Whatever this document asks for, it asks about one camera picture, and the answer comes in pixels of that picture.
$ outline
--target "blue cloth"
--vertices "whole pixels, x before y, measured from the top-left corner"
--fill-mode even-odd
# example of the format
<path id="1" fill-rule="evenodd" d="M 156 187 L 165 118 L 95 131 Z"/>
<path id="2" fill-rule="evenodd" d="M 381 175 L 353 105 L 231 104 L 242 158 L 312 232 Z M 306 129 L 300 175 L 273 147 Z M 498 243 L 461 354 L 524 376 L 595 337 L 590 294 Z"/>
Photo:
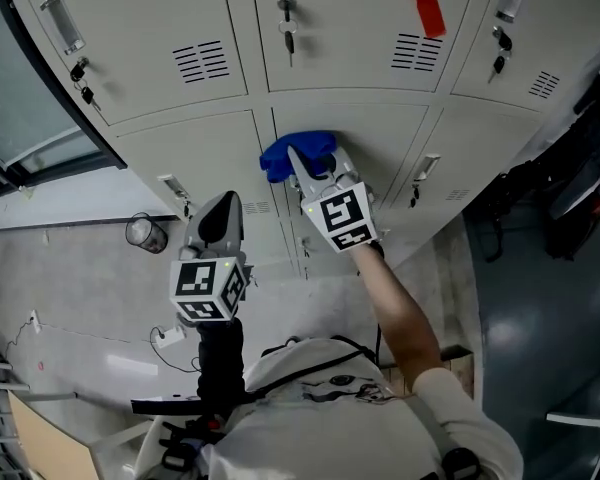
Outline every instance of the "blue cloth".
<path id="1" fill-rule="evenodd" d="M 316 160 L 333 153 L 338 147 L 335 136 L 330 132 L 299 132 L 280 137 L 260 156 L 260 168 L 267 172 L 269 183 L 281 183 L 294 174 L 287 155 L 289 146 L 294 146 L 309 159 L 313 174 L 322 174 L 326 170 Z"/>

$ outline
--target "t-shirt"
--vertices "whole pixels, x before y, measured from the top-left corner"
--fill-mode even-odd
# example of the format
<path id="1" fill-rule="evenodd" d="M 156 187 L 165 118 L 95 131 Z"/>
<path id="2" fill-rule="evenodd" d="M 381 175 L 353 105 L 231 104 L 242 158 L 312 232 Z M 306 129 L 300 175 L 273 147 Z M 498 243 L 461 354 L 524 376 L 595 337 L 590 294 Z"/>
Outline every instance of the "t-shirt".
<path id="1" fill-rule="evenodd" d="M 350 354 L 344 342 L 311 339 L 260 359 L 252 391 L 296 371 Z M 487 418 L 449 371 L 422 373 L 413 394 L 458 443 L 480 459 L 484 478 L 521 479 L 511 437 Z M 420 480 L 445 475 L 433 439 L 380 370 L 364 356 L 296 379 L 236 409 L 227 435 L 205 446 L 198 465 L 210 480 Z"/>

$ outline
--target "white cube with marker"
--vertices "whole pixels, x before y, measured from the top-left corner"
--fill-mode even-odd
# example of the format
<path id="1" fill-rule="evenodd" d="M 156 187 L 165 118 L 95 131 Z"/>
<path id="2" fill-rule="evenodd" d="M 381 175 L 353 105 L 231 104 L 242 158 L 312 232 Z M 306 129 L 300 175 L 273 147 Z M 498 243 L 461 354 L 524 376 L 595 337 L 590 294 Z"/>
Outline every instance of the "white cube with marker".
<path id="1" fill-rule="evenodd" d="M 302 210 L 336 252 L 369 243 L 378 236 L 362 182 L 310 203 L 303 201 Z"/>
<path id="2" fill-rule="evenodd" d="M 169 299 L 191 322 L 233 318 L 247 288 L 236 258 L 211 258 L 171 263 Z"/>

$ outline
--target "red tape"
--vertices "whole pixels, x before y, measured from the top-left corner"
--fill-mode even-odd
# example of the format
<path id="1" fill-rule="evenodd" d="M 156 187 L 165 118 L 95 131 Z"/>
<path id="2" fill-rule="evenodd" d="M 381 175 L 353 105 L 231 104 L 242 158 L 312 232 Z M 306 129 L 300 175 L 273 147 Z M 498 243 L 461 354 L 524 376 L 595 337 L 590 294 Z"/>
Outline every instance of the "red tape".
<path id="1" fill-rule="evenodd" d="M 439 37 L 447 33 L 438 0 L 416 0 L 416 4 L 426 37 Z"/>

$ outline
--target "white power socket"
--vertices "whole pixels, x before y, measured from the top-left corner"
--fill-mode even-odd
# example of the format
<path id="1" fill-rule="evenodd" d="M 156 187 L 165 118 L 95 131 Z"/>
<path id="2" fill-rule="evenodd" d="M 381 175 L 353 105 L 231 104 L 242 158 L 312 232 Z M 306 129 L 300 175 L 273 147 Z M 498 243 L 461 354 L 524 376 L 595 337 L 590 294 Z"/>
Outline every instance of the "white power socket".
<path id="1" fill-rule="evenodd" d="M 184 329 L 177 325 L 174 328 L 165 331 L 164 338 L 161 338 L 160 335 L 157 334 L 156 345 L 158 345 L 158 348 L 164 348 L 173 345 L 174 343 L 178 343 L 185 338 Z"/>
<path id="2" fill-rule="evenodd" d="M 35 309 L 31 312 L 31 318 L 33 320 L 33 328 L 36 330 L 36 334 L 40 334 L 40 331 L 42 331 L 42 326 L 40 325 L 40 320 L 38 320 L 38 313 Z"/>

